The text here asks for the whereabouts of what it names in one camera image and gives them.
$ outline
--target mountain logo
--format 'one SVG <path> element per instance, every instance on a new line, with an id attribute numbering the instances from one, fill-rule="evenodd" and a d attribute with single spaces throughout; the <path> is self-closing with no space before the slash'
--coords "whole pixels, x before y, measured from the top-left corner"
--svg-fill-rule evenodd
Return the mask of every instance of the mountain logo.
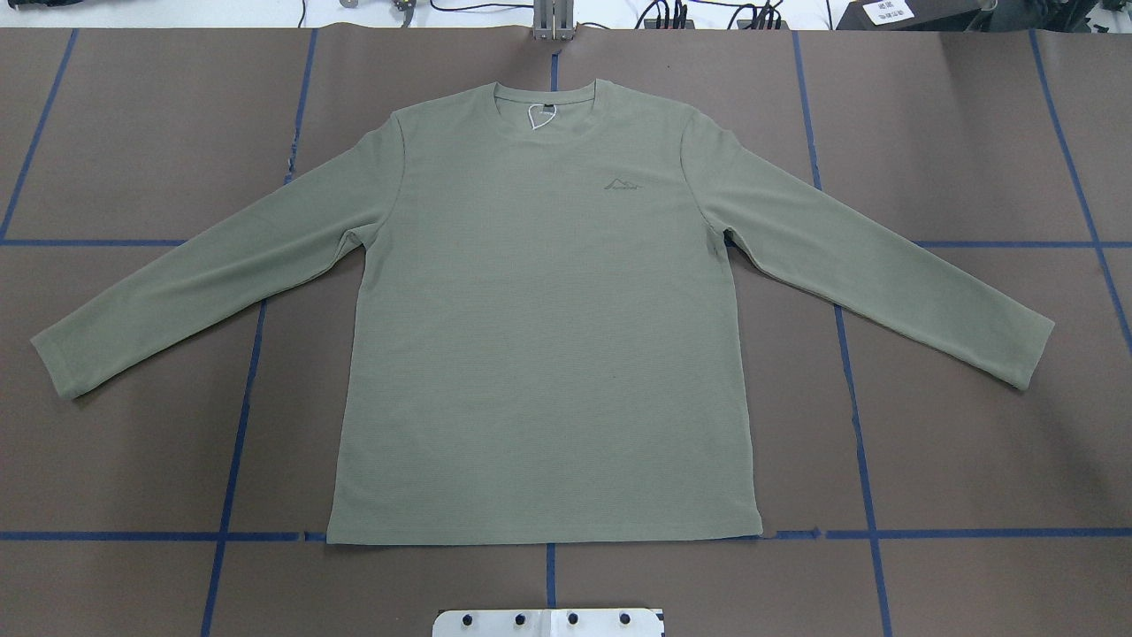
<path id="1" fill-rule="evenodd" d="M 640 187 L 641 186 L 637 186 L 636 183 L 634 183 L 632 181 L 626 181 L 624 179 L 614 179 L 612 181 L 609 182 L 609 186 L 606 186 L 606 189 L 607 190 L 636 190 Z"/>

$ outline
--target sleeve cuff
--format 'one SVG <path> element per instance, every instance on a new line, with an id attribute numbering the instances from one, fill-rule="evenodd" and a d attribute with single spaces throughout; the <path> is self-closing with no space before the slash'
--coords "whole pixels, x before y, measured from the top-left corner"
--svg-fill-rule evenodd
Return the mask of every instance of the sleeve cuff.
<path id="1" fill-rule="evenodd" d="M 1029 389 L 1030 378 L 1034 376 L 1034 370 L 1038 367 L 1038 361 L 1041 360 L 1041 354 L 1046 351 L 1046 343 L 1049 341 L 1049 335 L 1054 330 L 1054 322 L 1049 318 L 1040 315 L 1039 318 L 1040 320 L 1031 334 L 1029 343 L 1026 344 L 1027 347 L 1017 373 L 1010 380 L 1010 385 L 1022 391 Z"/>
<path id="2" fill-rule="evenodd" d="M 63 359 L 62 353 L 59 352 L 59 347 L 48 336 L 46 332 L 32 337 L 32 345 L 35 347 L 35 352 L 38 353 L 40 359 L 43 360 L 43 364 L 48 368 L 48 373 L 51 375 L 51 382 L 55 387 L 55 394 L 60 398 L 71 401 L 83 394 L 78 390 L 70 368 L 67 367 L 67 360 Z"/>

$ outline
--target crew neck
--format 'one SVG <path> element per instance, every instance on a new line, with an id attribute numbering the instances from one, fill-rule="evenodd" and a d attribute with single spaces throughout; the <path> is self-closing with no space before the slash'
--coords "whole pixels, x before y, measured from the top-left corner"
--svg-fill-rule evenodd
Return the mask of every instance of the crew neck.
<path id="1" fill-rule="evenodd" d="M 480 87 L 479 103 L 481 114 L 489 120 L 489 126 L 509 139 L 535 144 L 569 143 L 588 138 L 600 128 L 609 102 L 609 84 L 606 79 L 597 78 L 585 86 L 569 91 L 526 91 L 492 81 Z M 524 128 L 525 122 L 520 124 L 504 119 L 496 106 L 497 97 L 529 104 L 593 102 L 593 105 L 582 120 L 581 130 L 557 130 L 550 127 L 531 130 L 530 127 Z"/>

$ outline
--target long-sleeve t-shirt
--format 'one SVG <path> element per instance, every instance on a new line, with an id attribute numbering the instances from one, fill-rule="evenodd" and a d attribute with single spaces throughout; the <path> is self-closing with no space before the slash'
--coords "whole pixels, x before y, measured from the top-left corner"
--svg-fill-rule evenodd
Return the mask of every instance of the long-sleeve t-shirt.
<path id="1" fill-rule="evenodd" d="M 32 343 L 72 399 L 361 246 L 327 542 L 758 535 L 724 232 L 1020 390 L 1053 329 L 694 106 L 597 79 L 396 110 Z"/>

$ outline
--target white metal plate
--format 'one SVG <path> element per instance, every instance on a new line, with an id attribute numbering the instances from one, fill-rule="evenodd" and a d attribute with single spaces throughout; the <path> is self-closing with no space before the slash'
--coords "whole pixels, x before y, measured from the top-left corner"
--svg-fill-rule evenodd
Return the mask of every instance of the white metal plate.
<path id="1" fill-rule="evenodd" d="M 660 609 L 445 611 L 432 622 L 432 637 L 663 637 L 661 618 Z"/>

